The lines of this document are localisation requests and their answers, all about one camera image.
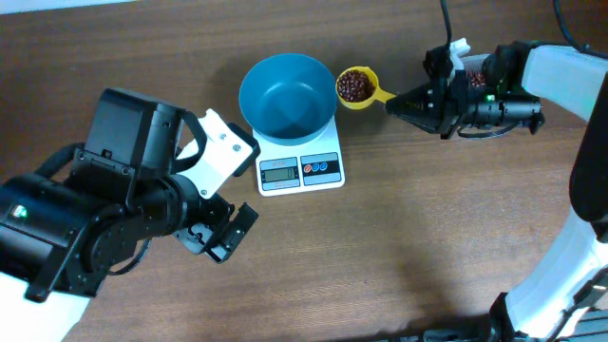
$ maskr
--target yellow scoop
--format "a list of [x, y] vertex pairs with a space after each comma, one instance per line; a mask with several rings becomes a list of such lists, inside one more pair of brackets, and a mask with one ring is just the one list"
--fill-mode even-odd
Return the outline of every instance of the yellow scoop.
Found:
[[340, 103], [342, 103], [342, 105], [344, 105], [346, 108], [355, 109], [355, 110], [365, 109], [365, 108], [369, 107], [371, 104], [373, 104], [374, 100], [378, 100], [381, 103], [385, 104], [388, 100], [395, 97], [394, 94], [391, 94], [380, 88], [380, 84], [378, 83], [378, 76], [368, 66], [349, 67], [348, 69], [344, 70], [337, 79], [339, 80], [340, 77], [342, 77], [342, 75], [344, 75], [347, 71], [352, 71], [352, 70], [361, 71], [361, 72], [365, 73], [366, 75], [368, 75], [368, 78], [370, 79], [371, 83], [373, 84], [375, 90], [373, 91], [373, 94], [371, 94], [371, 96], [367, 100], [364, 100], [364, 101], [361, 101], [358, 103], [348, 102], [348, 101], [344, 100], [338, 93], [338, 82], [336, 80], [335, 81], [335, 92], [336, 92], [336, 94], [338, 94], [338, 99], [340, 99]]

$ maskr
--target scale control panel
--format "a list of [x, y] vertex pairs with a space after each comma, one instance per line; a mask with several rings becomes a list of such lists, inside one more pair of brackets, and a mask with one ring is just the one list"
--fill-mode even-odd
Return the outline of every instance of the scale control panel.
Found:
[[262, 190], [272, 191], [342, 181], [338, 154], [324, 153], [261, 161]]

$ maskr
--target cup of coffee beans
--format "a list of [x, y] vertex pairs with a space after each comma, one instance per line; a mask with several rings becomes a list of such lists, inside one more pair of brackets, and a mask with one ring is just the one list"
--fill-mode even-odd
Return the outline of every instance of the cup of coffee beans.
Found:
[[395, 95], [384, 91], [378, 76], [367, 66], [353, 66], [344, 70], [335, 82], [340, 103], [349, 109], [363, 109], [378, 100], [385, 103]]

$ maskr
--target wood grain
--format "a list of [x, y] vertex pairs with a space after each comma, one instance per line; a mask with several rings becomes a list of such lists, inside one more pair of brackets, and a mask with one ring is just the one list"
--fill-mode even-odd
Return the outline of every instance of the wood grain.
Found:
[[[449, 10], [472, 53], [562, 40], [547, 1], [454, 0]], [[581, 41], [608, 48], [608, 3], [564, 10]], [[213, 107], [243, 127], [240, 82], [279, 52], [334, 74], [368, 65], [383, 88], [407, 91], [427, 80], [425, 51], [446, 39], [441, 15], [423, 0], [206, 0], [0, 16], [0, 176], [83, 141], [107, 86]], [[156, 239], [134, 272], [106, 281], [66, 341], [327, 340], [485, 313], [568, 214], [585, 124], [553, 104], [544, 112], [537, 136], [442, 142], [379, 105], [340, 108], [343, 188], [264, 199], [253, 170], [230, 180], [221, 194], [260, 213], [233, 258], [217, 266]]]

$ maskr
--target kitchen scale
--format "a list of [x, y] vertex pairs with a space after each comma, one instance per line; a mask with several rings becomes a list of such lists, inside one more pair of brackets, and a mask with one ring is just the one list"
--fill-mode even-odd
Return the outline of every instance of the kitchen scale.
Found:
[[344, 185], [344, 164], [335, 117], [309, 142], [295, 146], [269, 142], [254, 130], [261, 153], [256, 159], [257, 188], [263, 196], [334, 189]]

